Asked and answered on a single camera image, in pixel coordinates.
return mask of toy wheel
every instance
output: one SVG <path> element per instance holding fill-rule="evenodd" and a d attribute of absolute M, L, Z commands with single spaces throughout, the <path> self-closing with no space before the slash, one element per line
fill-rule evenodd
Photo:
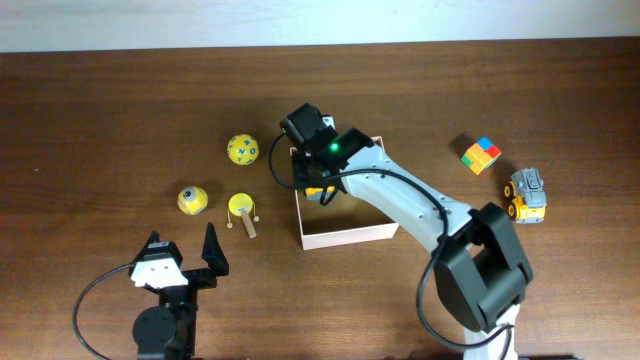
<path fill-rule="evenodd" d="M 515 201 L 511 201 L 511 204 L 509 205 L 509 209 L 507 211 L 509 212 L 509 216 L 513 220 L 516 220 L 520 217 L 520 210 L 518 209 Z"/>
<path fill-rule="evenodd" d="M 504 196 L 511 197 L 515 191 L 513 191 L 513 183 L 508 183 L 507 186 L 504 187 Z"/>

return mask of yellow toy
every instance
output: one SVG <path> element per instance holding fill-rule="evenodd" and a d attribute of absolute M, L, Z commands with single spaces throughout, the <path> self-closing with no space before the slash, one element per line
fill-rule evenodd
<path fill-rule="evenodd" d="M 249 213 L 253 210 L 253 221 L 260 221 L 260 217 L 256 215 L 256 206 L 251 199 L 251 196 L 245 193 L 235 194 L 229 199 L 229 210 L 227 210 L 227 228 L 231 229 L 233 224 L 231 223 L 231 215 L 239 216 L 242 218 L 244 227 L 247 229 L 247 234 L 250 238 L 257 236 L 256 229 L 253 227 Z"/>
<path fill-rule="evenodd" d="M 504 187 L 504 196 L 511 199 L 507 210 L 518 224 L 534 224 L 544 221 L 547 196 L 543 190 L 544 181 L 537 169 L 516 171 L 511 181 Z"/>
<path fill-rule="evenodd" d="M 258 142 L 247 134 L 236 135 L 229 140 L 227 155 L 238 165 L 249 165 L 258 158 Z"/>
<path fill-rule="evenodd" d="M 198 215 L 207 207 L 209 197 L 197 186 L 188 186 L 178 194 L 178 207 L 187 215 Z"/>

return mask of yellow ball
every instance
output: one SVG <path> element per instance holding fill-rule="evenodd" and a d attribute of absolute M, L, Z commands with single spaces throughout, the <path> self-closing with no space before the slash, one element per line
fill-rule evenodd
<path fill-rule="evenodd" d="M 188 186 L 178 194 L 178 207 L 187 215 L 198 215 L 207 207 L 209 197 L 197 186 Z"/>
<path fill-rule="evenodd" d="M 247 134 L 236 135 L 229 140 L 227 155 L 238 165 L 249 165 L 258 158 L 258 142 Z"/>

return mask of white wall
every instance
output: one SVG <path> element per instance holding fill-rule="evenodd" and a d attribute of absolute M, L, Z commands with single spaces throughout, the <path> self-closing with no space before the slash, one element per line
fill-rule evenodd
<path fill-rule="evenodd" d="M 0 1 L 0 52 L 640 35 L 640 0 Z"/>

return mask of rubik's cube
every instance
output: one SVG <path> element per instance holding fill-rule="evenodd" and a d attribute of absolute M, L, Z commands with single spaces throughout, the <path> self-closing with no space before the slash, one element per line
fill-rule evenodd
<path fill-rule="evenodd" d="M 476 175 L 480 175 L 482 170 L 491 166 L 500 154 L 502 154 L 500 149 L 493 145 L 489 139 L 483 137 L 464 153 L 462 162 Z"/>

